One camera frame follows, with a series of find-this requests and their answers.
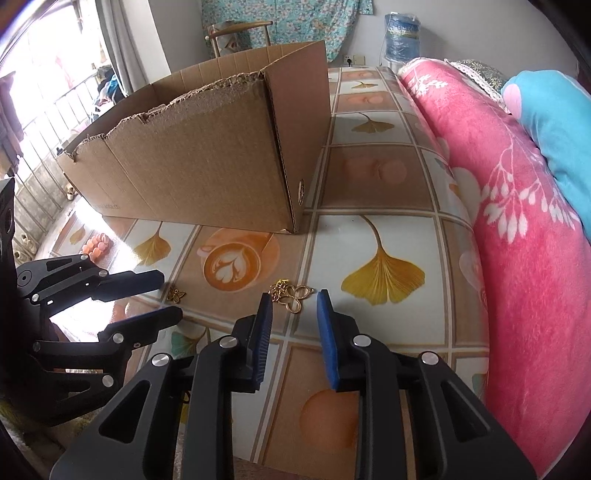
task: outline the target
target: pink floral blanket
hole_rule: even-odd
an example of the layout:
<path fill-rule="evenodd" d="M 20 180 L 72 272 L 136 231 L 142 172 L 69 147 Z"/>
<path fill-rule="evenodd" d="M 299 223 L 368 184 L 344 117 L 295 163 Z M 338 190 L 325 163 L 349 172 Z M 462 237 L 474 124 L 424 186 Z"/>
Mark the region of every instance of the pink floral blanket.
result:
<path fill-rule="evenodd" d="M 452 66 L 400 72 L 473 223 L 488 298 L 486 405 L 543 475 L 591 410 L 591 247 L 518 122 Z"/>

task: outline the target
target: floral curtain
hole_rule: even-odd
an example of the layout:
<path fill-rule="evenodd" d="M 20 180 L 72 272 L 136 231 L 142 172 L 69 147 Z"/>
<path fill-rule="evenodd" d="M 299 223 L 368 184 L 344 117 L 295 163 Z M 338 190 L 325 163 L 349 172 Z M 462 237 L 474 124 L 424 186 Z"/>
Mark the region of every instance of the floral curtain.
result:
<path fill-rule="evenodd" d="M 339 54 L 357 15 L 374 13 L 372 0 L 203 0 L 202 9 L 204 35 L 210 25 L 227 20 L 273 20 L 272 43 L 324 40 L 327 61 Z M 250 30 L 239 42 L 246 48 L 265 45 L 261 29 Z"/>

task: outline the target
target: gray curtain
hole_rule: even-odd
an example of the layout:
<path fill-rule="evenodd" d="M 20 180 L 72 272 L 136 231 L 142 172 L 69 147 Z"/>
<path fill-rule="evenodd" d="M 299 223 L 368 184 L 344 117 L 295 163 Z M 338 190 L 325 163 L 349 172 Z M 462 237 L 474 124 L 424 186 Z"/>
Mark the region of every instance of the gray curtain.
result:
<path fill-rule="evenodd" d="M 95 2 L 111 65 L 121 90 L 129 95 L 147 85 L 148 80 L 129 33 L 122 0 L 95 0 Z"/>

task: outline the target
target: cardboard box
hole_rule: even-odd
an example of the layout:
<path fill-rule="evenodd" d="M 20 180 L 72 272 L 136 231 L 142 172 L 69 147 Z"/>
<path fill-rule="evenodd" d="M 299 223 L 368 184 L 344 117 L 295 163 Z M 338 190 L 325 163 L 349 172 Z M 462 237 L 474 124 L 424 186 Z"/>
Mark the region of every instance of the cardboard box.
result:
<path fill-rule="evenodd" d="M 104 215 L 296 233 L 329 124 L 324 42 L 274 45 L 146 85 L 57 161 Z"/>

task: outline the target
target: gold butterfly pendant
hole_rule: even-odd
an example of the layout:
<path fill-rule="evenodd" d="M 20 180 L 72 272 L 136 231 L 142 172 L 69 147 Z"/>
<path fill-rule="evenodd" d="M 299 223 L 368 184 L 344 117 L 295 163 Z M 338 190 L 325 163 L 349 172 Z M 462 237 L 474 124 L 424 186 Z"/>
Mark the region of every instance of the gold butterfly pendant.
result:
<path fill-rule="evenodd" d="M 174 285 L 170 287 L 168 291 L 168 296 L 166 299 L 168 301 L 173 301 L 175 303 L 181 303 L 181 299 L 187 294 L 185 291 L 180 291 L 177 288 L 174 288 Z"/>

